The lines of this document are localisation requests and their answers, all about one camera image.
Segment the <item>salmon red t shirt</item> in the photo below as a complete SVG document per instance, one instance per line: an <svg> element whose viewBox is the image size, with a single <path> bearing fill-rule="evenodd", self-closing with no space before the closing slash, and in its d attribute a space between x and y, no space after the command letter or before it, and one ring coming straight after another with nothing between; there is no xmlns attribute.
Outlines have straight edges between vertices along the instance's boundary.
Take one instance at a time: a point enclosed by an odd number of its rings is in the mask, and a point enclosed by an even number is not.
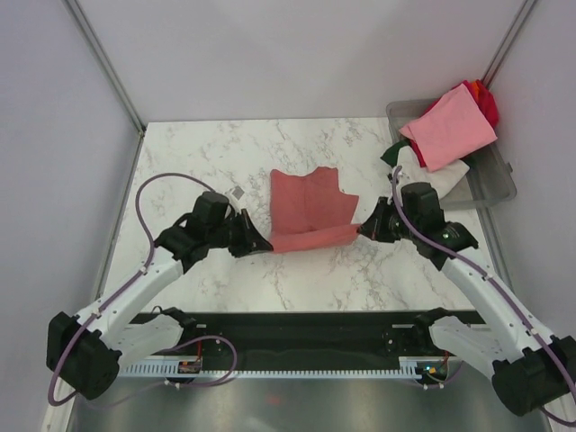
<svg viewBox="0 0 576 432"><path fill-rule="evenodd" d="M338 170L319 166L307 175L270 173L271 236L276 254L337 248L358 237L359 197L339 188Z"/></svg>

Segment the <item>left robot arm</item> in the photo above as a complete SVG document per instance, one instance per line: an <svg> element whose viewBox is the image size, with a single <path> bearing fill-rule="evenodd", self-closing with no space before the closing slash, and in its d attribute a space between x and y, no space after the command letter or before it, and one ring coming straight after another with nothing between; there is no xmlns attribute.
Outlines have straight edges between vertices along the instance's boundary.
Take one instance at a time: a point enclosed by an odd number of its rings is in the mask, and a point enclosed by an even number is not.
<svg viewBox="0 0 576 432"><path fill-rule="evenodd" d="M177 308L144 324L134 325L132 320L213 249L241 258L274 248L233 194L202 193L191 211L152 241L142 267L120 288L74 315L61 312L49 322L46 365L53 380L62 380L76 394L94 400L108 390L121 369L170 348L178 354L194 350L198 334Z"/></svg>

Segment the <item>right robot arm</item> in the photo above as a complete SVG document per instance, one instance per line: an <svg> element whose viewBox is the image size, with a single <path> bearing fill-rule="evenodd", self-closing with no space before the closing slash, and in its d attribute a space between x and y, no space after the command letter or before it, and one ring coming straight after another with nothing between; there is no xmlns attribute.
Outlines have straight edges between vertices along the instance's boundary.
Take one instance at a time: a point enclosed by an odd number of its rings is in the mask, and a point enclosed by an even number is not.
<svg viewBox="0 0 576 432"><path fill-rule="evenodd" d="M575 340L557 337L536 318L486 262L477 239L448 221L437 191L413 183L378 199L359 234L372 241L411 241L418 253L456 285L487 328L470 328L442 308L417 317L413 346L459 357L490 380L499 400L524 416L575 393Z"/></svg>

